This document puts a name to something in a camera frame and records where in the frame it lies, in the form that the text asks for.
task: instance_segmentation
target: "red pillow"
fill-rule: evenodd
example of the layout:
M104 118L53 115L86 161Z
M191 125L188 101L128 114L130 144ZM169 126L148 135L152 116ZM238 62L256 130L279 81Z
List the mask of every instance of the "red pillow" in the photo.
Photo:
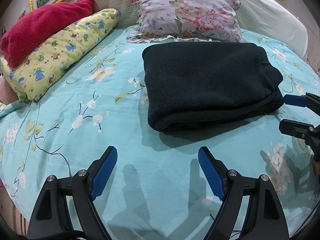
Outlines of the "red pillow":
M17 67L47 38L68 25L92 15L94 0L47 4L28 13L2 37L0 49L11 67Z

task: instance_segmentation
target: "black folded clothing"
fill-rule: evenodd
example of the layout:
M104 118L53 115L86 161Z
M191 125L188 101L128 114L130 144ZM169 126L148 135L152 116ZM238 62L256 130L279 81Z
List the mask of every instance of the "black folded clothing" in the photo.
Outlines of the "black folded clothing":
M148 123L157 131L268 114L283 105L283 78L253 43L170 42L143 53Z

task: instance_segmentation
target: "blue textured pad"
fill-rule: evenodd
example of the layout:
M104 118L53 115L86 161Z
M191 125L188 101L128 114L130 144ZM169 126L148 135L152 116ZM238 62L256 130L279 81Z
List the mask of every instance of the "blue textured pad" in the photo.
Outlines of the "blue textured pad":
M308 99L306 99L305 97L296 95L284 95L283 100L286 105L290 106L306 107L310 104Z
M222 179L202 148L198 151L198 161L213 194L223 201L226 193L223 190Z
M113 147L108 156L105 158L96 176L92 180L92 190L90 192L92 201L102 194L113 171L113 168L116 165L117 159L118 153L116 148Z

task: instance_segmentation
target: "bed sheet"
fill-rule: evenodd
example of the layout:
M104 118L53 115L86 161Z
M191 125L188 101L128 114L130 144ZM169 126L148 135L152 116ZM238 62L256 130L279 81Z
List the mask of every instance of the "bed sheet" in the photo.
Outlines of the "bed sheet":
M198 149L207 146L227 168L243 176L268 174L290 235L296 232L318 202L319 184L310 147L282 135L278 126L283 118L318 125L319 117L309 109L282 106L270 115L205 130L154 131L147 123L141 57L151 44L127 43L130 31L132 27L113 30L38 104L15 102L0 112L0 178L22 215L30 219L47 176L74 175L112 145L118 162L94 202L111 236L203 239L221 205L197 161ZM281 71L283 94L319 94L318 76L288 46L242 32L249 42L264 47L271 64ZM72 199L68 201L79 228ZM245 197L235 230L241 229L247 203Z

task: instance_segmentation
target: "yellow pillow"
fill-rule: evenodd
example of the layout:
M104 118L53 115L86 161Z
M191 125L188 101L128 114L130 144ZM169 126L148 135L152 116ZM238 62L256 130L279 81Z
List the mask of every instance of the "yellow pillow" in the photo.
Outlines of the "yellow pillow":
M117 10L104 9L76 21L44 41L15 69L2 57L4 77L20 100L39 101L71 64L112 30L119 15Z

